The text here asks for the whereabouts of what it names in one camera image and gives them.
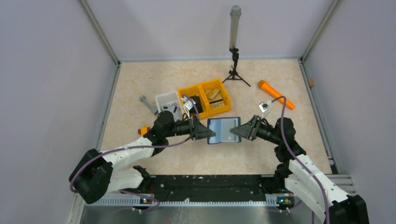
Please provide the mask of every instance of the wooden table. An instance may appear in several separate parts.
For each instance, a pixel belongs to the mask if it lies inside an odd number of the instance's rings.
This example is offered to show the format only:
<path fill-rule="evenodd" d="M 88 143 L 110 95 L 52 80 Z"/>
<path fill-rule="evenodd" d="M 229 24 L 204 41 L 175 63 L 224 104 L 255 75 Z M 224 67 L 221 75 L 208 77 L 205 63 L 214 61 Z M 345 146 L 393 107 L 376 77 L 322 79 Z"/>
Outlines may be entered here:
<path fill-rule="evenodd" d="M 139 101 L 141 95 L 155 105 L 155 95 L 226 78 L 231 64 L 231 60 L 122 63 L 101 151 L 130 143 L 139 138 L 141 126 L 153 125 L 156 117 Z M 240 60 L 237 71 L 252 87 L 242 81 L 226 81 L 233 108 L 212 118 L 238 116 L 243 124 L 254 114 L 260 115 L 258 104 L 272 99 L 257 87 L 261 79 L 266 80 L 296 106 L 293 111 L 286 109 L 285 116 L 294 122 L 297 142 L 323 172 L 331 173 L 298 61 Z M 267 116 L 271 124 L 280 117 L 281 109 L 280 103 L 273 104 Z M 201 122 L 207 125 L 207 119 Z M 186 137 L 168 140 L 172 144 Z M 152 175 L 273 174 L 280 163 L 275 146 L 261 139 L 216 145 L 208 145 L 206 139 L 190 140 L 131 165 L 140 165 Z"/>

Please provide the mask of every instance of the gray microphone head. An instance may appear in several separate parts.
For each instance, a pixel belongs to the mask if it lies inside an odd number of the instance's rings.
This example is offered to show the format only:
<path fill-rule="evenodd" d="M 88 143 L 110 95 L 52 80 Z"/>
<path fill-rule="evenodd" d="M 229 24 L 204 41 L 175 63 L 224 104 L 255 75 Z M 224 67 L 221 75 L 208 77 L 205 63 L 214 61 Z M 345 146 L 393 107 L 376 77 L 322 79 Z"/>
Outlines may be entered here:
<path fill-rule="evenodd" d="M 236 36 L 238 34 L 238 23 L 241 12 L 240 7 L 235 5 L 232 6 L 230 16 L 231 16 L 231 34 L 230 34 L 230 49 L 234 49 L 236 45 Z"/>

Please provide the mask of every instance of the gray wrench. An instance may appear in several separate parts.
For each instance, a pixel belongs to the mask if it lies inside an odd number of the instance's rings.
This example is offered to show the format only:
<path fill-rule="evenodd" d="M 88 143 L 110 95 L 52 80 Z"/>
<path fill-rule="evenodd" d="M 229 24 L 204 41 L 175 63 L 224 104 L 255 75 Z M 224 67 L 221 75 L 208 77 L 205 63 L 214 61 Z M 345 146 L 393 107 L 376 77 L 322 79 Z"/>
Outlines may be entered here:
<path fill-rule="evenodd" d="M 145 97 L 144 95 L 141 96 L 141 97 L 139 98 L 139 100 L 140 100 L 140 102 L 143 102 L 143 103 L 151 110 L 151 112 L 152 112 L 154 115 L 158 115 L 158 109 L 157 109 L 157 107 L 151 105 L 151 103 L 149 103 L 149 102 L 146 100 L 146 97 Z"/>

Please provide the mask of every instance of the tripod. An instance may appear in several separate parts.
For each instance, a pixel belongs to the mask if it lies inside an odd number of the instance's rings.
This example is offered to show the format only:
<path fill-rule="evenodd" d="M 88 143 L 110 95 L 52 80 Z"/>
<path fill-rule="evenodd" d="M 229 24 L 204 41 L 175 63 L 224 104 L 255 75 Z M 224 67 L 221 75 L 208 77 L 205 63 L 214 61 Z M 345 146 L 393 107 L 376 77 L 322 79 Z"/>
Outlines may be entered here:
<path fill-rule="evenodd" d="M 234 66 L 231 66 L 231 67 L 232 67 L 232 70 L 230 70 L 230 71 L 228 72 L 230 75 L 229 75 L 226 79 L 224 79 L 223 83 L 224 83 L 225 81 L 227 81 L 227 80 L 242 80 L 243 82 L 246 83 L 246 85 L 248 85 L 248 86 L 250 87 L 249 83 L 247 83 L 242 77 L 240 77 L 240 76 L 238 75 L 238 72 L 236 71 L 236 66 L 238 65 L 238 59 L 239 59 L 239 53 L 238 53 L 238 51 L 239 51 L 238 48 L 233 48 L 233 49 L 230 48 L 230 52 L 233 54 Z"/>

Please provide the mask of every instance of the orange bin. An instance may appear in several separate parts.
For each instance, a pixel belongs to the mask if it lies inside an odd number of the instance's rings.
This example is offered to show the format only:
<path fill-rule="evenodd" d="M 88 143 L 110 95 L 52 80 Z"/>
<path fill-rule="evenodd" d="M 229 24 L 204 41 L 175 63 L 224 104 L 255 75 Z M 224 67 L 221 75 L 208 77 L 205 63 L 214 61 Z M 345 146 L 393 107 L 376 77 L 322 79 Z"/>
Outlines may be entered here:
<path fill-rule="evenodd" d="M 214 89 L 220 89 L 220 92 L 218 94 L 221 94 L 223 98 L 224 106 L 212 109 L 209 105 L 208 98 L 206 97 L 205 90 L 214 90 Z M 204 119 L 231 110 L 230 96 L 228 95 L 226 89 L 224 88 L 223 82 L 219 78 L 211 81 L 199 83 L 197 85 L 192 85 L 189 87 L 178 89 L 177 92 L 180 98 L 182 98 L 182 95 L 184 94 L 189 97 L 194 95 L 199 97 L 203 110 L 203 112 L 199 114 L 200 119 Z"/>

